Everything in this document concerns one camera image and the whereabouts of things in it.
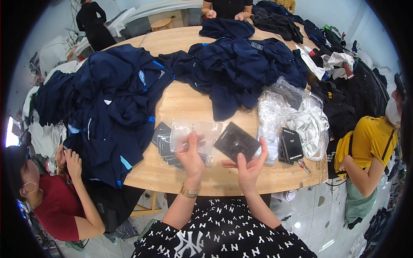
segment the jacket sleeve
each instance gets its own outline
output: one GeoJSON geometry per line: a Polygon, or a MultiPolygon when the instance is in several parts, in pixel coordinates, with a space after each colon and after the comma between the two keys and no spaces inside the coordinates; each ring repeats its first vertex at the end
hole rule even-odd
{"type": "Polygon", "coordinates": [[[103,20],[102,23],[106,22],[106,13],[105,13],[105,11],[102,8],[100,8],[100,6],[96,2],[91,2],[90,4],[93,4],[93,8],[95,9],[95,11],[98,14],[100,14],[100,17],[103,20]]]}
{"type": "Polygon", "coordinates": [[[86,31],[85,27],[83,26],[83,23],[79,20],[77,16],[76,16],[76,23],[80,31],[86,31]]]}

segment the gold watch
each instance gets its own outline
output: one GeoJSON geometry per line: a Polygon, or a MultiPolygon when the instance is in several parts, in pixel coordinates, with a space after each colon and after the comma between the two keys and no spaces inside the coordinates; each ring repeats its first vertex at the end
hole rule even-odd
{"type": "Polygon", "coordinates": [[[182,184],[181,191],[180,191],[181,195],[187,198],[191,198],[191,199],[197,197],[198,192],[199,192],[199,188],[198,190],[189,190],[188,188],[184,186],[184,184],[182,184]]]}

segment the wooden stool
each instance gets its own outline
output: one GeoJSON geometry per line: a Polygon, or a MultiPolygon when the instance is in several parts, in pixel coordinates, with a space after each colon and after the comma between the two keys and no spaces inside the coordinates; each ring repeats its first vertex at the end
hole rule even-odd
{"type": "Polygon", "coordinates": [[[151,199],[151,207],[146,208],[141,205],[136,205],[135,207],[138,208],[139,210],[137,211],[132,211],[131,216],[142,216],[142,215],[149,215],[149,214],[156,214],[156,213],[161,213],[162,209],[155,209],[156,206],[156,196],[158,192],[152,191],[152,199],[151,199]]]}
{"type": "Polygon", "coordinates": [[[170,18],[162,19],[151,24],[152,31],[160,31],[161,28],[172,28],[172,20],[170,18]]]}

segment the ny logo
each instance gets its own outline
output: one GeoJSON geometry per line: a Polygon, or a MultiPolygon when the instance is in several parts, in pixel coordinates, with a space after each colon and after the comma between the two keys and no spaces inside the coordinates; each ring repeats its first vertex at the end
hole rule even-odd
{"type": "Polygon", "coordinates": [[[176,235],[178,236],[180,243],[174,249],[180,256],[182,256],[183,252],[188,248],[191,249],[191,254],[190,254],[189,257],[192,257],[197,252],[200,253],[202,251],[201,246],[203,246],[203,243],[200,243],[201,237],[203,235],[202,232],[200,232],[200,231],[198,232],[198,238],[197,238],[196,245],[194,245],[192,243],[192,231],[188,231],[188,239],[187,240],[185,239],[185,235],[182,234],[181,231],[179,231],[176,235]]]}

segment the hand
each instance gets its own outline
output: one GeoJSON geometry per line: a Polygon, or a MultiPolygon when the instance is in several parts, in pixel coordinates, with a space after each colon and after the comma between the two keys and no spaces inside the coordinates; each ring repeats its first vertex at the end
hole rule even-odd
{"type": "Polygon", "coordinates": [[[208,19],[216,18],[216,11],[214,11],[214,10],[209,10],[209,11],[206,13],[206,17],[207,17],[208,19]]]}
{"type": "Polygon", "coordinates": [[[232,160],[222,161],[222,166],[225,168],[238,168],[238,185],[244,195],[256,191],[258,176],[268,156],[267,143],[264,137],[260,137],[259,142],[261,143],[262,152],[258,158],[252,157],[252,160],[247,163],[244,154],[238,153],[237,163],[232,160]]]}
{"type": "Polygon", "coordinates": [[[345,164],[349,161],[353,161],[353,158],[350,155],[346,155],[344,157],[344,159],[341,161],[340,165],[338,166],[338,170],[339,171],[346,171],[345,164]]]}
{"type": "Polygon", "coordinates": [[[67,171],[69,172],[72,180],[81,179],[82,175],[82,159],[79,158],[79,154],[72,149],[64,151],[67,162],[67,171]]]}
{"type": "Polygon", "coordinates": [[[175,156],[185,167],[186,177],[189,180],[201,182],[205,165],[197,151],[198,135],[195,132],[189,134],[189,148],[175,153],[175,156]]]}
{"type": "Polygon", "coordinates": [[[56,162],[59,168],[63,168],[66,164],[66,157],[63,153],[63,143],[59,145],[56,151],[56,162]]]}
{"type": "Polygon", "coordinates": [[[244,16],[242,15],[242,13],[240,12],[239,14],[235,15],[235,18],[234,18],[234,19],[243,21],[245,18],[244,18],[244,16]]]}

